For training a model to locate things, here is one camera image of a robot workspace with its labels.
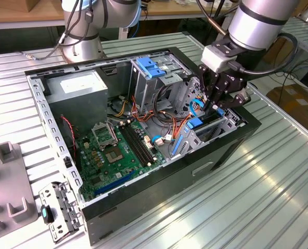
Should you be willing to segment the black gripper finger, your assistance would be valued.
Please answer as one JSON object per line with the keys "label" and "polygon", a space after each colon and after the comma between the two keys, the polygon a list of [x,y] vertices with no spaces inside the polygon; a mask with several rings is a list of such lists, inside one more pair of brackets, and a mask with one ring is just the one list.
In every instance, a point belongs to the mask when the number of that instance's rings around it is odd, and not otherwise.
{"label": "black gripper finger", "polygon": [[199,80],[201,89],[206,96],[206,101],[202,111],[205,114],[209,114],[213,107],[212,95],[218,80],[218,74],[210,70],[206,65],[201,64],[199,65]]}
{"label": "black gripper finger", "polygon": [[212,104],[221,109],[243,106],[251,101],[251,97],[245,88],[234,93],[223,93],[222,90],[218,90],[215,86],[212,97]]}

